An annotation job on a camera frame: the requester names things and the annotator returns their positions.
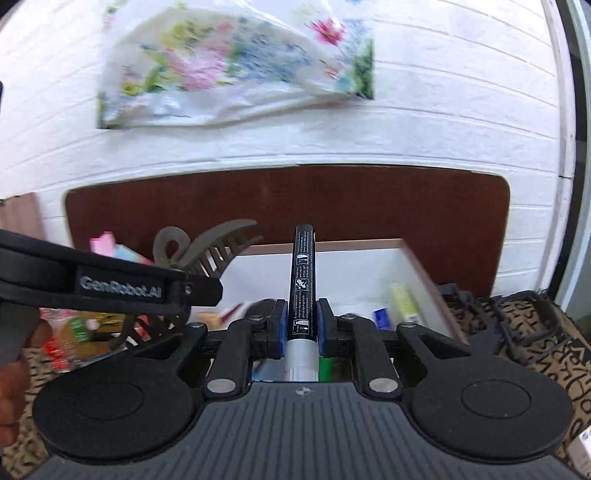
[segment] finger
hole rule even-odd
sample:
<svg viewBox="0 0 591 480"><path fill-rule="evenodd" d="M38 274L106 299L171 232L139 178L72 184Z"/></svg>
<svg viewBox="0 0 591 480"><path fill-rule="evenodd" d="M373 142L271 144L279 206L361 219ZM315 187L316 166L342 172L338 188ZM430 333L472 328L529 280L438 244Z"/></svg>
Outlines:
<svg viewBox="0 0 591 480"><path fill-rule="evenodd" d="M0 368L0 398L22 397L30 386L29 363L24 356Z"/></svg>
<svg viewBox="0 0 591 480"><path fill-rule="evenodd" d="M18 424L14 425L0 425L0 447L10 447L17 441L18 438Z"/></svg>
<svg viewBox="0 0 591 480"><path fill-rule="evenodd" d="M41 348L46 341L48 341L51 336L53 335L53 331L49 323L45 320L42 320L37 330L33 332L33 334L29 337L27 342L27 346L32 346L35 348Z"/></svg>
<svg viewBox="0 0 591 480"><path fill-rule="evenodd" d="M22 412L25 411L25 397L0 398L0 425L18 424Z"/></svg>

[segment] brown wooden board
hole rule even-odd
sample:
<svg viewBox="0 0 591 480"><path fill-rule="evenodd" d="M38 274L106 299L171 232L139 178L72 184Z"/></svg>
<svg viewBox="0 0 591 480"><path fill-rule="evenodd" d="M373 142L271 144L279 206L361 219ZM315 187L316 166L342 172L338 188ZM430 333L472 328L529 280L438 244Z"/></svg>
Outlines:
<svg viewBox="0 0 591 480"><path fill-rule="evenodd" d="M36 195L26 193L0 200L0 228L45 240Z"/></svg>
<svg viewBox="0 0 591 480"><path fill-rule="evenodd" d="M318 165L213 171L83 187L68 192L76 248L112 231L152 258L165 226L194 238L237 218L259 222L266 244L293 241L310 223L317 241L404 238L431 278L490 294L505 234L505 179L466 170Z"/></svg>

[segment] floral plastic bag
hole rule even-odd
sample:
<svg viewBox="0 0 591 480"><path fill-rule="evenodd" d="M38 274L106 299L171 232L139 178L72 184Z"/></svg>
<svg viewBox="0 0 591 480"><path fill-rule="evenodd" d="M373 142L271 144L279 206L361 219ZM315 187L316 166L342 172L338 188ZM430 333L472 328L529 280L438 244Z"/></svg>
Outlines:
<svg viewBox="0 0 591 480"><path fill-rule="evenodd" d="M361 0L119 0L105 13L100 128L206 125L358 96Z"/></svg>

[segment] cardboard box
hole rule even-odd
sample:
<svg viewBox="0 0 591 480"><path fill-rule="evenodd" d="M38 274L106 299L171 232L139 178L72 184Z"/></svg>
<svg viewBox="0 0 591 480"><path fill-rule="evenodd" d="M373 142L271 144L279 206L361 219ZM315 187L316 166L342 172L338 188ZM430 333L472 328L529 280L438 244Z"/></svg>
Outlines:
<svg viewBox="0 0 591 480"><path fill-rule="evenodd" d="M255 245L236 257L222 275L223 313L243 303L272 298L288 299L291 244ZM374 311L387 307L390 286L409 288L428 328L466 342L436 286L401 239L316 243L316 297L327 298L335 315L356 313L374 319Z"/></svg>

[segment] black marker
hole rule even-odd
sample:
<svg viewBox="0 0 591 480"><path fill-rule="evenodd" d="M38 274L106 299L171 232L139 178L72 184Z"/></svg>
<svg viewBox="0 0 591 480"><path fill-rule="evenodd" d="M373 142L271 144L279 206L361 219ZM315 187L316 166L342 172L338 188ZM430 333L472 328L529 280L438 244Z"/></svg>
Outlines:
<svg viewBox="0 0 591 480"><path fill-rule="evenodd" d="M318 381L314 228L298 225L291 257L290 305L285 346L285 380Z"/></svg>

